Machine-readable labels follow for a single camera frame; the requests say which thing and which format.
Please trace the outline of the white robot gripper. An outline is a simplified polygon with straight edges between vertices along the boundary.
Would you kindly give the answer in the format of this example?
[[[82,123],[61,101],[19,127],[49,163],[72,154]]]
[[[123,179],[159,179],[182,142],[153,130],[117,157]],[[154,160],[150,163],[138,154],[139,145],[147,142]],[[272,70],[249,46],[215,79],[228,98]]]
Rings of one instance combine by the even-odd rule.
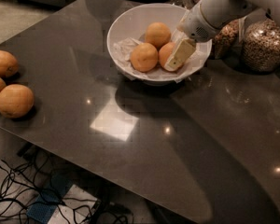
[[[219,29],[213,27],[203,16],[200,3],[185,12],[176,28],[188,38],[199,43],[207,42],[219,33]],[[196,43],[190,39],[181,39],[174,46],[164,65],[167,71],[173,72],[179,69],[195,52]]]

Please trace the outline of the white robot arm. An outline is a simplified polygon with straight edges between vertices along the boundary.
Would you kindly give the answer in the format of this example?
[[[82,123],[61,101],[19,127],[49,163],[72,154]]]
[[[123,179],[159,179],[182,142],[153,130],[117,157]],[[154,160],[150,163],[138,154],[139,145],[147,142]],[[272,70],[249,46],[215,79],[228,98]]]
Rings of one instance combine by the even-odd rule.
[[[177,29],[196,43],[212,41],[215,59],[238,41],[250,70],[269,73],[280,66],[280,0],[199,0]]]

